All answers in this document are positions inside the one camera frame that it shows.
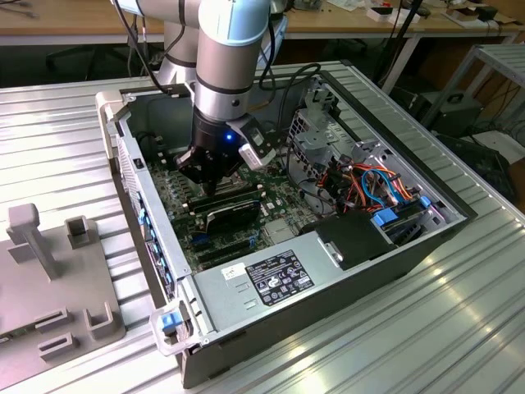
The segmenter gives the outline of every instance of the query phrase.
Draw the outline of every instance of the power supply label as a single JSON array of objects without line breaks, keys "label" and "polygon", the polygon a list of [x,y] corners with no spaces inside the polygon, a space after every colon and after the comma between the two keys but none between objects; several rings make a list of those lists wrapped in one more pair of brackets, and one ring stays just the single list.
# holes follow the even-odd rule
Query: power supply label
[{"label": "power supply label", "polygon": [[313,286],[312,278],[293,250],[246,267],[262,302],[272,306]]}]

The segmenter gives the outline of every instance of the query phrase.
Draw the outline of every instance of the wooden desk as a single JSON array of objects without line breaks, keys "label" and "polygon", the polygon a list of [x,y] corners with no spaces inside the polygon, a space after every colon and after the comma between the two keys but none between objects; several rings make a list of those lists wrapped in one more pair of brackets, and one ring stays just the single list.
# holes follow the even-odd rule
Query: wooden desk
[{"label": "wooden desk", "polygon": [[[113,5],[109,0],[30,0],[39,19],[0,11],[0,46],[116,44],[127,41]],[[290,11],[287,39],[352,39],[385,38],[390,36],[390,23],[377,23],[365,10],[348,12],[325,2],[322,10]],[[148,41],[163,41],[163,23],[147,19]],[[428,19],[409,28],[407,43],[393,65],[383,89],[389,93],[407,61],[423,37],[483,37],[502,35],[512,42],[522,30],[520,26],[465,29],[432,9]]]}]

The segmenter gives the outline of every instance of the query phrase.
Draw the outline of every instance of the blue latch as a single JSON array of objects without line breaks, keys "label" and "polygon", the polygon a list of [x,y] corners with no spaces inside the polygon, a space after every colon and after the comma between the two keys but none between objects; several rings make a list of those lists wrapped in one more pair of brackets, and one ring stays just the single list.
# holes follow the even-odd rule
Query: blue latch
[{"label": "blue latch", "polygon": [[144,224],[144,218],[146,218],[146,210],[142,208],[139,212],[139,225],[142,226]]},{"label": "blue latch", "polygon": [[430,199],[426,197],[425,195],[421,199],[419,199],[419,201],[421,201],[422,206],[425,208],[430,207],[430,205],[432,204]]},{"label": "blue latch", "polygon": [[162,331],[164,334],[171,335],[173,332],[175,332],[176,327],[180,326],[184,322],[184,319],[182,318],[180,312],[176,311],[161,316],[161,322]]},{"label": "blue latch", "polygon": [[392,208],[386,208],[386,209],[382,209],[381,211],[377,211],[376,213],[374,213],[374,216],[373,216],[374,221],[380,227],[385,226],[386,224],[390,222],[393,222],[397,218],[398,217],[394,213],[394,211],[392,211]]}]

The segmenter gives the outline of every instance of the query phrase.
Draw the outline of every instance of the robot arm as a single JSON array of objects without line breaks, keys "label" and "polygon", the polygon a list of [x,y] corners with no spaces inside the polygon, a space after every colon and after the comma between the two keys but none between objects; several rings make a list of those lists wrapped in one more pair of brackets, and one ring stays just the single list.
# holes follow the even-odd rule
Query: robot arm
[{"label": "robot arm", "polygon": [[275,151],[267,147],[257,121],[247,114],[249,92],[267,30],[270,0],[118,0],[122,9],[166,22],[167,54],[160,82],[180,68],[185,77],[196,63],[194,124],[188,152],[177,159],[179,171],[203,183],[208,193],[243,160],[252,168],[267,165]]}]

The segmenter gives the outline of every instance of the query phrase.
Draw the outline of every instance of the open computer chassis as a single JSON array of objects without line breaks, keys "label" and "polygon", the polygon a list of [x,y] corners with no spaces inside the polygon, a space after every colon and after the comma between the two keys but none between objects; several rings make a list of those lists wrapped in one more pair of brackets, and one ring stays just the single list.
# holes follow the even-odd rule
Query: open computer chassis
[{"label": "open computer chassis", "polygon": [[[476,217],[324,71],[295,86],[285,102],[283,124],[291,125],[294,146],[290,165],[284,163],[286,149],[278,149],[280,136],[268,131],[265,138],[277,150],[274,163],[259,173],[238,168],[210,199],[174,167],[176,152],[189,144],[191,85],[176,85],[174,92],[102,92],[97,103],[116,188],[157,308],[150,319],[157,347],[177,357],[184,387],[402,277]],[[265,97],[253,88],[255,103]],[[261,123],[275,119],[280,98],[281,90],[253,115]],[[345,103],[373,138],[360,141],[338,118],[337,103]],[[361,177],[373,178],[372,193],[376,185],[382,188],[387,206],[356,209],[352,191],[338,203],[343,208],[328,206],[288,182],[288,172],[294,183],[308,178],[301,187],[329,199],[317,185],[328,189],[329,171],[356,165],[391,170],[390,179]],[[404,192],[410,190],[410,201],[399,189],[388,190],[398,179]],[[237,195],[248,197],[230,198]],[[243,214],[231,215],[238,208]],[[226,223],[217,220],[225,211]],[[241,228],[229,233],[235,217],[242,218]]]}]

